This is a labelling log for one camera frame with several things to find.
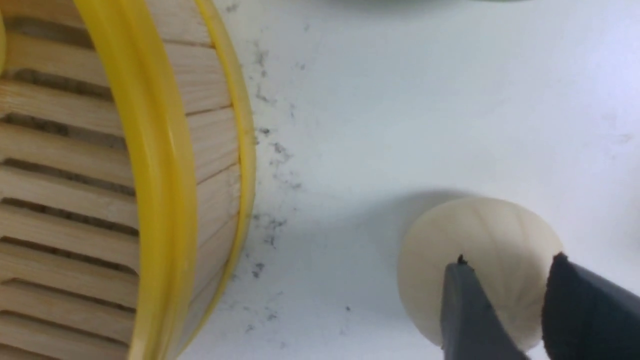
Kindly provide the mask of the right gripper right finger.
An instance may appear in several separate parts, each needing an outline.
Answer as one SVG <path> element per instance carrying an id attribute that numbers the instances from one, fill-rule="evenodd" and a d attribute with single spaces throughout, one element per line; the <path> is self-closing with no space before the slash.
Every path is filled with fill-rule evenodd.
<path id="1" fill-rule="evenodd" d="M 569 260 L 553 257 L 542 305 L 542 342 L 551 360 L 637 360 L 640 299 Z"/>

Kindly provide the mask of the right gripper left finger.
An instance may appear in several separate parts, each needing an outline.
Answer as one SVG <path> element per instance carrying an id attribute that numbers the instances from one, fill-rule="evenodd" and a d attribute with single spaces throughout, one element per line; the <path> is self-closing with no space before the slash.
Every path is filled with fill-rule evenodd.
<path id="1" fill-rule="evenodd" d="M 445 267 L 439 328 L 446 360 L 527 360 L 463 255 Z"/>

